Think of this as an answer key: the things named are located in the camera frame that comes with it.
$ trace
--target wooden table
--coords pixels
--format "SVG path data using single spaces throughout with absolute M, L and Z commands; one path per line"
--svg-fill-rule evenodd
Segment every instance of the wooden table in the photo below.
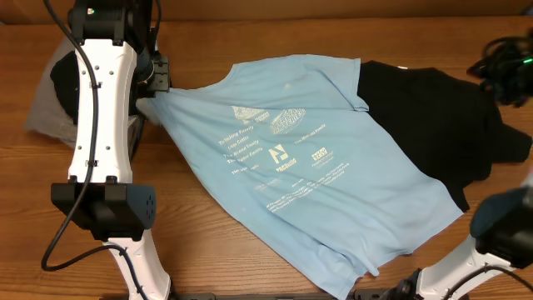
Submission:
M 420 68 L 434 66 L 458 78 L 485 43 L 522 35 L 527 17 L 361 19 L 289 22 L 163 23 L 160 48 L 171 59 L 178 88 L 198 88 L 226 75 L 233 63 L 293 53 L 363 58 Z M 115 262 L 101 252 L 60 272 L 43 272 L 42 254 L 64 216 L 50 203 L 50 183 L 64 182 L 72 149 L 24 132 L 37 84 L 62 38 L 55 26 L 0 27 L 0 298 L 95 299 L 125 293 Z M 533 134 L 533 103 L 504 107 L 511 126 Z M 132 164 L 136 183 L 157 190 L 153 236 L 159 258 L 180 293 L 314 293 L 318 288 L 277 256 L 207 194 L 166 132 L 148 127 Z M 472 208 L 492 193 L 516 187 L 527 163 L 496 165 L 489 179 L 466 189 Z M 437 262 L 468 234 L 465 214 L 413 255 L 398 257 L 365 276 L 358 288 L 388 288 L 418 267 Z M 59 263 L 99 242 L 71 226 L 52 256 Z M 518 271 L 533 281 L 533 267 Z M 518 283 L 499 276 L 473 299 L 525 299 Z

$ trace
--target shirt sleeve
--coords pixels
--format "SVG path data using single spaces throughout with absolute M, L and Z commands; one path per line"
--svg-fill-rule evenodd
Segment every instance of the shirt sleeve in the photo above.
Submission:
M 316 69 L 325 76 L 357 111 L 368 111 L 366 102 L 357 96 L 361 59 L 326 57 L 321 55 L 299 55 L 310 69 Z

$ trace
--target black t-shirt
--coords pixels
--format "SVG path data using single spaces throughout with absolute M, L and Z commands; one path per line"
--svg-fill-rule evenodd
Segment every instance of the black t-shirt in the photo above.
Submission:
M 463 188 L 486 179 L 492 163 L 524 162 L 531 137 L 506 126 L 479 86 L 434 68 L 361 65 L 357 94 L 370 115 L 427 176 L 446 185 L 468 210 Z
M 57 100 L 77 125 L 77 110 L 80 97 L 80 77 L 77 69 L 77 58 L 74 51 L 69 52 L 53 66 L 50 72 Z

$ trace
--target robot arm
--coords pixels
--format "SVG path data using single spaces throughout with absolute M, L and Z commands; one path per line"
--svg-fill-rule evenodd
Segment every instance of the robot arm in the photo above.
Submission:
M 487 198 L 471 221 L 470 236 L 433 266 L 417 270 L 381 296 L 388 300 L 458 300 L 485 281 L 533 261 L 533 189 Z M 479 273 L 470 280 L 472 273 Z
M 152 0 L 77 0 L 69 12 L 72 36 L 92 64 L 91 82 L 80 51 L 80 98 L 77 143 L 68 183 L 52 185 L 52 202 L 68 215 L 74 208 L 89 168 L 92 140 L 93 85 L 97 86 L 97 138 L 92 175 L 82 204 L 72 215 L 110 249 L 129 289 L 129 299 L 173 297 L 172 282 L 159 261 L 150 228 L 155 219 L 152 187 L 132 184 L 127 151 L 127 121 L 135 101 L 170 86 L 167 59 L 155 50 L 150 31 Z

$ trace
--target black cable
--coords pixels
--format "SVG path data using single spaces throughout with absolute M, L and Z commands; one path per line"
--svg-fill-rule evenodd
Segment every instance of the black cable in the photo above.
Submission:
M 68 266 L 73 265 L 74 263 L 79 262 L 80 260 L 82 260 L 82 259 L 84 259 L 84 258 L 86 258 L 86 257 L 88 257 L 90 255 L 93 255 L 94 253 L 100 252 L 102 250 L 115 249 L 115 250 L 118 250 L 120 252 L 121 256 L 124 256 L 124 259 L 126 260 L 127 266 L 128 266 L 128 268 L 130 270 L 130 273 L 132 275 L 133 283 L 135 284 L 135 287 L 137 289 L 137 293 L 141 294 L 141 297 L 142 297 L 143 300 L 148 300 L 147 295 L 142 290 L 141 284 L 137 280 L 137 276 L 135 274 L 135 269 L 133 268 L 133 264 L 132 264 L 132 261 L 131 261 L 130 257 L 127 255 L 126 250 L 124 248 L 118 246 L 118 245 L 106 245 L 106 246 L 96 247 L 96 248 L 94 248 L 92 250 L 89 250 L 89 251 L 87 251 L 85 253 L 82 253 L 82 254 L 76 256 L 75 258 L 73 258 L 73 259 L 71 259 L 71 260 L 69 260 L 67 262 L 61 263 L 61 264 L 59 264 L 57 266 L 48 266 L 47 265 L 48 259 L 50 258 L 50 255 L 52 254 L 53 249 L 56 247 L 57 242 L 59 242 L 59 239 L 61 238 L 61 236 L 65 232 L 65 229 L 67 229 L 68 224 L 72 220 L 72 216 L 74 215 L 74 213 L 77 211 L 77 208 L 81 204 L 81 202 L 83 200 L 83 196 L 85 196 L 85 193 L 87 192 L 87 187 L 88 187 L 89 183 L 91 182 L 92 171 L 94 169 L 94 157 L 95 157 L 96 146 L 97 146 L 98 86 L 97 86 L 96 77 L 94 75 L 94 71 L 92 70 L 92 65 L 89 62 L 89 59 L 87 58 L 87 55 L 85 54 L 83 49 L 78 45 L 78 43 L 76 42 L 76 40 L 74 39 L 72 34 L 68 31 L 68 29 L 65 27 L 65 25 L 63 25 L 61 19 L 53 11 L 53 8 L 50 5 L 49 0 L 43 0 L 43 1 L 44 1 L 44 5 L 46 6 L 48 12 L 52 16 L 54 22 L 61 28 L 61 30 L 63 31 L 65 36 L 68 38 L 68 40 L 72 43 L 72 45 L 80 53 L 80 56 L 82 57 L 82 60 L 85 63 L 85 66 L 87 67 L 87 72 L 89 73 L 89 77 L 91 79 L 91 84 L 92 84 L 92 86 L 91 86 L 91 88 L 92 88 L 92 132 L 91 132 L 91 145 L 90 145 L 90 148 L 89 148 L 89 160 L 88 160 L 88 164 L 87 164 L 87 174 L 85 175 L 85 181 L 83 182 L 82 190 L 80 191 L 79 195 L 77 196 L 76 201 L 74 202 L 74 205 L 72 205 L 72 209 L 70 210 L 70 212 L 68 212 L 67 217 L 65 218 L 65 221 L 63 221 L 61 227 L 59 228 L 59 230 L 57 230 L 57 233 L 56 233 L 55 237 L 50 242 L 50 244 L 48 245 L 47 250 L 45 251 L 44 255 L 42 256 L 41 268 L 42 268 L 42 270 L 47 271 L 47 272 L 53 272 L 53 271 L 61 270 L 63 268 L 66 268 Z
M 530 37 L 500 37 L 500 38 L 497 38 L 495 39 L 494 41 L 490 41 L 489 43 L 487 43 L 485 45 L 485 47 L 483 48 L 483 52 L 481 54 L 481 56 L 483 58 L 486 58 L 487 56 L 489 56 L 489 50 L 495 46 L 496 44 L 499 44 L 499 43 L 520 43 L 520 42 L 524 42 L 524 43 L 533 43 L 532 39 Z
M 533 286 L 531 285 L 531 283 L 527 282 L 525 279 L 523 279 L 522 277 L 514 274 L 513 272 L 509 271 L 509 270 L 506 270 L 504 269 L 503 267 L 497 267 L 497 266 L 485 266 L 485 267 L 482 267 L 481 269 L 475 271 L 475 272 L 472 272 L 470 273 L 468 276 L 462 278 L 458 283 L 456 283 L 456 285 L 454 285 L 447 293 L 446 295 L 444 296 L 444 298 L 442 298 L 442 300 L 448 300 L 451 298 L 451 296 L 453 296 L 453 294 L 455 292 L 457 292 L 457 290 L 462 287 L 465 283 L 469 282 L 472 278 L 482 274 L 482 273 L 487 273 L 489 272 L 490 270 L 496 270 L 496 271 L 500 271 L 502 273 L 505 273 L 509 276 L 511 276 L 512 278 L 514 278 L 517 282 L 519 283 L 522 283 L 523 285 L 525 285 L 527 288 L 530 289 L 530 291 L 533 293 Z
M 157 5 L 157 21 L 156 21 L 156 26 L 153 28 L 153 35 L 152 35 L 152 40 L 150 41 L 150 44 L 148 45 L 149 48 L 148 48 L 148 51 L 151 52 L 151 50 L 155 49 L 155 46 L 156 46 L 156 40 L 157 40 L 157 34 L 159 33 L 159 24 L 161 23 L 161 15 L 162 15 L 162 10 L 161 10 L 161 2 L 160 0 L 156 0 L 156 5 Z

